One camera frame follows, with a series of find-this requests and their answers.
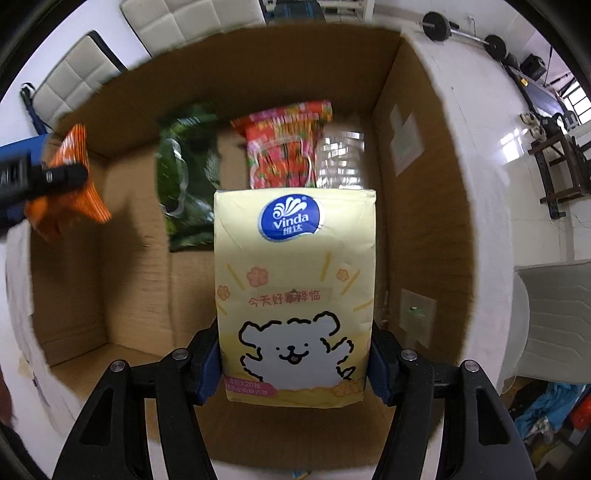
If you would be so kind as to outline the orange snack packet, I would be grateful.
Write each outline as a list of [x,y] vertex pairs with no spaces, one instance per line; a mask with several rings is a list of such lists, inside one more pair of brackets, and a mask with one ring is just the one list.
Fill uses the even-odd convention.
[[86,141],[85,126],[74,125],[51,160],[40,168],[35,197],[25,202],[27,220],[47,241],[58,239],[77,220],[105,224],[111,219],[95,186]]

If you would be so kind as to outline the green snack packet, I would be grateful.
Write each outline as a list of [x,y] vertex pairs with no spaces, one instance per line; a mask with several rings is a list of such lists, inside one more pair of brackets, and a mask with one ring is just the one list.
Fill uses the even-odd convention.
[[179,108],[159,121],[156,194],[171,252],[213,241],[213,197],[221,187],[218,118],[209,103]]

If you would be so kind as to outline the yellow Vinda tissue pack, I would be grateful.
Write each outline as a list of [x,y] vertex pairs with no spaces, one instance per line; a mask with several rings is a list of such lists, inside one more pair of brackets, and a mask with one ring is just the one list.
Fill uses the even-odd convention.
[[376,200],[372,190],[215,194],[215,302],[230,401],[331,409],[363,400]]

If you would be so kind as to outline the red instant noodle packet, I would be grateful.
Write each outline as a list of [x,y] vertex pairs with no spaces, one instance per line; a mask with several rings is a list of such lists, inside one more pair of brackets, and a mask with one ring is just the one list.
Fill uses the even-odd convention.
[[231,122],[245,139],[252,189],[317,186],[318,139],[332,121],[332,103],[308,101],[267,109]]

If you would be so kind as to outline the blue crumpled bag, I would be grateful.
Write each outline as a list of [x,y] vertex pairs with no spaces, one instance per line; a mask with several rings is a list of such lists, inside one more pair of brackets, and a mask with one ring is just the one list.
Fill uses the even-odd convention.
[[521,438],[534,434],[536,426],[542,430],[557,432],[583,394],[590,388],[587,384],[550,383],[546,391],[515,420]]

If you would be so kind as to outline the grey padded chair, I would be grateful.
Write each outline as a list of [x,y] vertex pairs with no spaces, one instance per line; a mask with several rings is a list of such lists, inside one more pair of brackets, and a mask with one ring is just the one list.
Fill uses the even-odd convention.
[[528,308],[521,377],[590,382],[590,262],[549,264],[517,272]]

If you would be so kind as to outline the white quilted chair left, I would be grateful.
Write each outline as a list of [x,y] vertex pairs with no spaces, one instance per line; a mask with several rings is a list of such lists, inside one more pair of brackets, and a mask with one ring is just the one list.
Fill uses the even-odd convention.
[[34,90],[32,107],[44,127],[55,128],[127,68],[96,31],[81,37]]

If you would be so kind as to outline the white quilted chair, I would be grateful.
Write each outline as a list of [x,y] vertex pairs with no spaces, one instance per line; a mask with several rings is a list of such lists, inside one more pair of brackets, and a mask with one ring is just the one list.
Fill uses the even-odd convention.
[[34,90],[32,107],[44,127],[55,128],[127,68],[96,31],[81,37]]
[[152,57],[212,34],[266,23],[259,1],[128,0],[119,8]]

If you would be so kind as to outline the white quilted chair right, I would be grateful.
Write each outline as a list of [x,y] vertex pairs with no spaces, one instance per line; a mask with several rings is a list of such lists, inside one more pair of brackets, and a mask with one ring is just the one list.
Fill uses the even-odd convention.
[[266,23],[259,1],[128,0],[119,8],[152,57],[212,34]]

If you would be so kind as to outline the dark wooden chair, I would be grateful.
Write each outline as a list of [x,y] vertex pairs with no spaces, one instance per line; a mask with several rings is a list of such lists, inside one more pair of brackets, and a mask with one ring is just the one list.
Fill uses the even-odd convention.
[[[569,201],[590,196],[590,160],[585,154],[590,150],[590,143],[579,145],[574,136],[565,134],[557,120],[544,117],[539,125],[532,129],[534,141],[528,153],[534,157],[544,189],[544,196],[539,203],[548,208],[551,220],[560,220],[566,213],[560,205]],[[554,173],[565,167],[570,178],[570,185],[558,190],[554,183]]]

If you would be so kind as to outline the floor barbell with plates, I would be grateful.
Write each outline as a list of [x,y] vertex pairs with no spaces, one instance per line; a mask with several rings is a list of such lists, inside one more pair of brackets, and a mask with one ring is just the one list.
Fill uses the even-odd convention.
[[434,42],[445,42],[452,36],[458,36],[482,45],[495,61],[502,62],[507,58],[507,46],[501,37],[491,34],[485,38],[480,38],[474,34],[463,32],[441,13],[434,11],[426,13],[420,24],[425,35]]

